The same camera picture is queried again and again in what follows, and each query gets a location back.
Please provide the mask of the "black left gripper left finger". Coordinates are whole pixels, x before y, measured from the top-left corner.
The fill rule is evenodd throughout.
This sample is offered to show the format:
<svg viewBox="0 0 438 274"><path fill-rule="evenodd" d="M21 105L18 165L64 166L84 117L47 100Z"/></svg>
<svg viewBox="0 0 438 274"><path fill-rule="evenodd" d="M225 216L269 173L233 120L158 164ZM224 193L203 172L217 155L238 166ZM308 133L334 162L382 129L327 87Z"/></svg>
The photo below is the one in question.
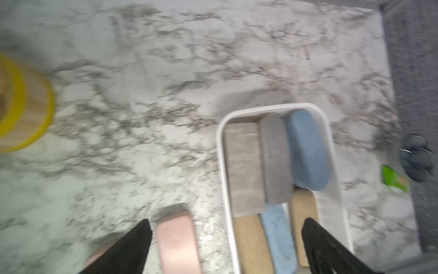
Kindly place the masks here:
<svg viewBox="0 0 438 274"><path fill-rule="evenodd" d="M141 220L82 274L142 274L152 242L148 219Z"/></svg>

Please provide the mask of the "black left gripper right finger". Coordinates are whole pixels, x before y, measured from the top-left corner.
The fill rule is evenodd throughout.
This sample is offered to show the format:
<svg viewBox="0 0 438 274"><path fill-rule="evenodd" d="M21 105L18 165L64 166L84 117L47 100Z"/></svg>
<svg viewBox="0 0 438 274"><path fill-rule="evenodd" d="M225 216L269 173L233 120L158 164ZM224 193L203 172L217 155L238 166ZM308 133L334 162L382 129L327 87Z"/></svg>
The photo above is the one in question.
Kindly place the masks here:
<svg viewBox="0 0 438 274"><path fill-rule="evenodd" d="M375 274L312 218L301 231L312 274Z"/></svg>

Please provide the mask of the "pink glasses case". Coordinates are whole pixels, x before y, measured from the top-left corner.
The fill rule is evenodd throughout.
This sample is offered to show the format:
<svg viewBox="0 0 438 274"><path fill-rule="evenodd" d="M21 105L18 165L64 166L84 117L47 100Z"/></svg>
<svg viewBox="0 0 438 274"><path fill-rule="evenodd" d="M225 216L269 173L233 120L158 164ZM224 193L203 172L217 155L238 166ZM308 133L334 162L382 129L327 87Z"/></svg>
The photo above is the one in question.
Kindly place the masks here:
<svg viewBox="0 0 438 274"><path fill-rule="evenodd" d="M170 215L155 230L164 274L200 274L196 231L188 211Z"/></svg>
<svg viewBox="0 0 438 274"><path fill-rule="evenodd" d="M100 258L106 251L108 251L115 243L106 244L104 246L99 247L95 250L86 260L84 264L84 268L90 266L93 262L95 262L98 258Z"/></svg>

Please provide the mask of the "tan glasses case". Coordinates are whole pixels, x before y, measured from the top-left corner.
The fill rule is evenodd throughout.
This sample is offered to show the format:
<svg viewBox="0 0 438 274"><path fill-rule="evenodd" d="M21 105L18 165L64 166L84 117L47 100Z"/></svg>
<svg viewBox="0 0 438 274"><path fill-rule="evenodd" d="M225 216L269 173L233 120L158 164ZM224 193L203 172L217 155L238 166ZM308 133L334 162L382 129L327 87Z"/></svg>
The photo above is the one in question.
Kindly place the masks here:
<svg viewBox="0 0 438 274"><path fill-rule="evenodd" d="M289 212L298 262L301 267L308 268L309 262L301 231L307 218L313 218L318 221L317 206L313 192L308 189L295 188L289 203Z"/></svg>
<svg viewBox="0 0 438 274"><path fill-rule="evenodd" d="M273 274L274 267L258 215L233 219L233 229L243 274Z"/></svg>

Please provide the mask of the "light blue case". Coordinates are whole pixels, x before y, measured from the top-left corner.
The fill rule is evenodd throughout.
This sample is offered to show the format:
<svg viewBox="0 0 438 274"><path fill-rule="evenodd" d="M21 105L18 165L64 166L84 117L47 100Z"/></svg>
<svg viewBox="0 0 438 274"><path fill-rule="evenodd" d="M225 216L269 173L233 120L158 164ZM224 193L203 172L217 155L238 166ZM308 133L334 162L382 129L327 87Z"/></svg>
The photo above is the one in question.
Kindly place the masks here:
<svg viewBox="0 0 438 274"><path fill-rule="evenodd" d="M297 256L290 224L280 204L267 204L260 214L275 274L294 274Z"/></svg>
<svg viewBox="0 0 438 274"><path fill-rule="evenodd" d="M307 110L299 109L284 117L294 184L312 191L323 190L330 181L329 158L321 131Z"/></svg>

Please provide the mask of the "grey fabric glasses case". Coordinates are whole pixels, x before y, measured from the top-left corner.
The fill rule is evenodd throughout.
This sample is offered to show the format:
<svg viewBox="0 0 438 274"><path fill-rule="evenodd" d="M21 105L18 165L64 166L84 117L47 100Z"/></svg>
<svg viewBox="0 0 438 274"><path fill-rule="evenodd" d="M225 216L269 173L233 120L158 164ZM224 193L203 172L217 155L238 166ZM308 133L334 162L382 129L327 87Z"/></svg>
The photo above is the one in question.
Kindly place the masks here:
<svg viewBox="0 0 438 274"><path fill-rule="evenodd" d="M283 204L293 191L293 173L284 122L275 116L259 122L266 202Z"/></svg>

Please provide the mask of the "grey-beige rectangular glasses case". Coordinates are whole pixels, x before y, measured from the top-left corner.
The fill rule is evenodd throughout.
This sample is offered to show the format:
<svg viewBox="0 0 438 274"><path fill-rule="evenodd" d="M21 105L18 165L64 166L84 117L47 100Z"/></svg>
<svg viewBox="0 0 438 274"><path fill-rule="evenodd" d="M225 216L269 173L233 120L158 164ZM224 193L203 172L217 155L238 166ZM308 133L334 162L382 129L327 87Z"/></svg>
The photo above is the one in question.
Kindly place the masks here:
<svg viewBox="0 0 438 274"><path fill-rule="evenodd" d="M227 124L224 145L233 217L241 218L263 212L265 193L258 124Z"/></svg>

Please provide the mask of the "white plastic storage tray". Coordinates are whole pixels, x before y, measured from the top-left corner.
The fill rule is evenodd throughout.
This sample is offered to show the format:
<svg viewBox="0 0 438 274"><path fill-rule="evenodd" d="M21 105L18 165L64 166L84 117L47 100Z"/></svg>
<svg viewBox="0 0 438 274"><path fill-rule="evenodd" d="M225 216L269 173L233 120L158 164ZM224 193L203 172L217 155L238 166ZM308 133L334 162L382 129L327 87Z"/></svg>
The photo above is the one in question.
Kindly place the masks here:
<svg viewBox="0 0 438 274"><path fill-rule="evenodd" d="M222 198L225 210L228 242L235 274L241 274L242 270L233 231L232 207L229 197L227 166L223 142L224 128L228 123L256 122L265 116L287 116L293 111L299 109L308 111L314 117L314 120L321 131L322 142L326 149L328 162L331 168L329 184L322 191L314 192L319 224L331 233L336 240L342 243L350 252L354 252L349 218L343 197L343 184L338 176L338 165L330 121L322 109L312 103L287 103L236 110L222 118L216 131L216 147Z"/></svg>

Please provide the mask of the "green snack packet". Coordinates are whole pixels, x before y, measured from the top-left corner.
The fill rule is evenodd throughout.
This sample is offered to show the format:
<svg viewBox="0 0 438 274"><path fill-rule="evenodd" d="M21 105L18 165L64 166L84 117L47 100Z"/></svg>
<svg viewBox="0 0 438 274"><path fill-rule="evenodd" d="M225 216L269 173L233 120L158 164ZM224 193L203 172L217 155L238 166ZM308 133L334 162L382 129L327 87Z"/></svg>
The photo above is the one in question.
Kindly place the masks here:
<svg viewBox="0 0 438 274"><path fill-rule="evenodd" d="M399 175L389 166L381 167L381 176L383 184L385 184L387 187L402 192L408 192L409 180Z"/></svg>

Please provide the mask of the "dark blue flower bowl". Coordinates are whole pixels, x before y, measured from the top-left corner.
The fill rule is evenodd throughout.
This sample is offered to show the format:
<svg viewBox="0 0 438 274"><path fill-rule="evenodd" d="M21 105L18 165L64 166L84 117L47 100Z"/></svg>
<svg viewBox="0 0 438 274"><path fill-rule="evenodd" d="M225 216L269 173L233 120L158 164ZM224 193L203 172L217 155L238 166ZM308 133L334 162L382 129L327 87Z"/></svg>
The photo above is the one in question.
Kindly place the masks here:
<svg viewBox="0 0 438 274"><path fill-rule="evenodd" d="M424 182L432 175L435 154L428 147L428 141L419 134L406 135L399 150L401 167L414 182Z"/></svg>

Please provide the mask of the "yellow bamboo steamer basket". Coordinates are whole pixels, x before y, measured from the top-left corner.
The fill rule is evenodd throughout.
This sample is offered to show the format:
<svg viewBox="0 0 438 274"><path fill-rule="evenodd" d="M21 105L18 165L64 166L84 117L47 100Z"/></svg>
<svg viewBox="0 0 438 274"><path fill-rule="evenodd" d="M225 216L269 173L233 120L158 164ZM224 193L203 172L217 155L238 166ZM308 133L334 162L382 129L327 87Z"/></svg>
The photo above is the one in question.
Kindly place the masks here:
<svg viewBox="0 0 438 274"><path fill-rule="evenodd" d="M49 128L55 92L37 69L1 54L1 153L23 149Z"/></svg>

